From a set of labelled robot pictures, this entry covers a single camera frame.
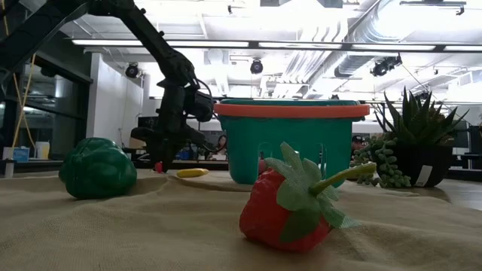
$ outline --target toy pepper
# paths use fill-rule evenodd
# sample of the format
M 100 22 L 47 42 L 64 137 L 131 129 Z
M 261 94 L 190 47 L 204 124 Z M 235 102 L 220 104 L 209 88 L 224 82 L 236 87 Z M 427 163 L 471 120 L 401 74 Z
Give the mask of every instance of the toy pepper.
M 67 192 L 78 199 L 122 196 L 136 183 L 129 157 L 111 140 L 84 139 L 64 160 L 59 171 Z
M 337 191 L 332 186 L 344 178 L 374 172 L 375 163 L 347 169 L 321 181 L 319 167 L 300 160 L 286 143 L 281 145 L 285 162 L 266 158 L 270 167 L 255 182 L 251 197 L 239 218 L 248 239 L 285 251 L 305 252 L 323 241 L 332 228 L 357 222 L 332 206 Z

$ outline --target beige cloth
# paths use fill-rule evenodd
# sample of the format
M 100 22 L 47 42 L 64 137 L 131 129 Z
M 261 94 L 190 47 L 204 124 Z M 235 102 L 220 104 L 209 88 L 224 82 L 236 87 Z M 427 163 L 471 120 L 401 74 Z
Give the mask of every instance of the beige cloth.
M 346 183 L 337 206 L 362 226 L 288 254 L 238 230 L 249 188 L 160 176 L 78 201 L 57 178 L 0 180 L 0 270 L 482 270 L 480 211 Z

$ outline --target black pot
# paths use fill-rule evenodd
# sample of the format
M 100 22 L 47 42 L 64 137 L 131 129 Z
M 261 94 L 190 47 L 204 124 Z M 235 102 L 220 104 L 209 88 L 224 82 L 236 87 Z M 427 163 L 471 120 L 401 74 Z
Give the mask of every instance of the black pot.
M 398 169 L 411 178 L 412 186 L 434 187 L 440 184 L 452 162 L 450 146 L 394 146 L 392 150 L 393 155 L 397 157 Z M 424 175 L 428 175 L 429 178 L 424 185 L 416 185 L 422 168 Z

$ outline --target potted plant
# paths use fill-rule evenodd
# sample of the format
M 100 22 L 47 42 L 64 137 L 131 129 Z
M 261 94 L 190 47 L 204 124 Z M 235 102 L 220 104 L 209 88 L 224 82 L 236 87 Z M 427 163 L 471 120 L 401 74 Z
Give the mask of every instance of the potted plant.
M 432 93 L 422 103 L 420 97 L 414 97 L 404 89 L 401 114 L 385 95 L 386 105 L 392 115 L 389 122 L 376 108 L 375 115 L 382 127 L 383 137 L 370 139 L 368 146 L 357 152 L 355 164 L 373 160 L 377 163 L 382 187 L 419 186 L 434 187 L 444 178 L 452 161 L 453 137 L 455 125 L 467 114 L 454 120 L 456 109 L 448 116 L 441 114 L 443 105 L 435 108 L 431 102 Z M 378 114 L 382 115 L 385 128 Z M 370 176 L 362 176 L 362 181 L 374 183 Z

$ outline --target white label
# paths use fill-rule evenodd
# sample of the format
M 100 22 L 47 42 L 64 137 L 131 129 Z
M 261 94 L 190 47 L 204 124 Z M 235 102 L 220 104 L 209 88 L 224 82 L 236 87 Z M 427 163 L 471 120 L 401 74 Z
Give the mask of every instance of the white label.
M 430 173 L 432 173 L 432 166 L 422 166 L 420 170 L 419 178 L 416 180 L 416 187 L 424 187 L 429 180 Z

